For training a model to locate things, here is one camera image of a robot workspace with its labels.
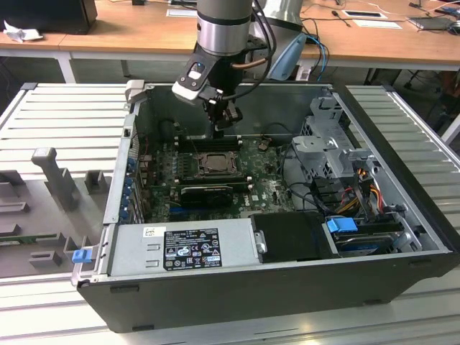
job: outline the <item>wooden desk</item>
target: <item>wooden desk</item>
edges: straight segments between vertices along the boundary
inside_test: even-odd
[[[315,0],[316,3],[326,3],[334,6],[332,1]],[[424,17],[425,12],[408,6],[408,0],[376,0],[370,1],[379,4],[387,12],[407,14],[412,17]],[[433,9],[442,5],[439,1],[424,1],[426,9]],[[380,12],[370,4],[362,2],[346,2],[345,9]],[[302,17],[334,19],[332,9],[312,6]],[[337,12],[342,18],[348,18],[341,10]],[[385,14],[387,20],[405,20],[406,16]],[[418,28],[409,22],[398,22],[402,29],[382,29],[371,27],[358,27],[353,21],[348,20],[351,27],[347,27],[343,21],[317,21],[321,41],[329,48],[332,65],[344,65],[341,62],[348,61],[348,65],[359,67],[362,62],[377,64],[421,64],[432,65],[434,70],[440,65],[450,65],[454,70],[460,67],[460,37],[448,32],[418,31]],[[308,30],[315,33],[312,21],[305,21]],[[306,47],[303,58],[316,58],[317,47]]]
[[[408,6],[408,0],[372,0],[392,13],[424,16]],[[334,7],[332,0],[306,0],[303,17],[334,19],[332,9],[311,6],[313,3]],[[439,1],[425,1],[426,8],[440,6]],[[68,83],[75,82],[72,59],[187,61],[196,42],[196,18],[166,17],[166,3],[132,6],[130,1],[96,0],[98,19],[87,35],[47,34],[43,41],[19,44],[0,37],[0,55],[55,58]],[[347,0],[346,9],[380,12],[375,6]],[[340,9],[337,12],[346,18]],[[405,16],[385,14],[388,20]],[[321,41],[330,51],[331,66],[396,68],[420,70],[458,70],[460,37],[447,32],[418,32],[409,22],[398,22],[402,29],[351,28],[340,20],[318,20]],[[314,33],[312,21],[305,22]],[[309,68],[318,59],[318,47],[306,46],[301,65]]]
[[[305,1],[334,6],[333,1]],[[424,16],[424,12],[408,6],[408,0],[375,0],[388,12]],[[426,1],[427,8],[442,4]],[[190,54],[196,41],[196,20],[194,18],[166,17],[166,4],[149,3],[146,6],[132,6],[129,1],[111,3],[98,0],[98,21],[90,34],[67,35],[59,44],[61,50],[91,52],[142,52],[154,54]],[[346,9],[379,11],[375,6],[358,1],[346,2]],[[334,19],[332,9],[310,7],[303,17]],[[388,20],[404,20],[404,16],[385,14]],[[409,22],[398,22],[402,29],[358,27],[353,21],[351,28],[339,20],[318,20],[321,39],[330,50],[330,64],[356,62],[366,63],[418,63],[428,65],[460,66],[460,37],[447,32],[418,32]],[[312,21],[305,22],[310,32],[315,32]],[[318,48],[307,46],[304,59],[318,58]]]
[[[166,17],[167,3],[132,6],[130,1],[96,1],[98,18],[87,35],[67,35],[61,50],[191,54],[196,18]]]
[[[65,34],[45,34],[43,40],[26,41],[19,43],[13,41],[5,34],[0,34],[0,49],[14,49],[14,50],[56,50],[59,49],[59,44],[64,39]]]

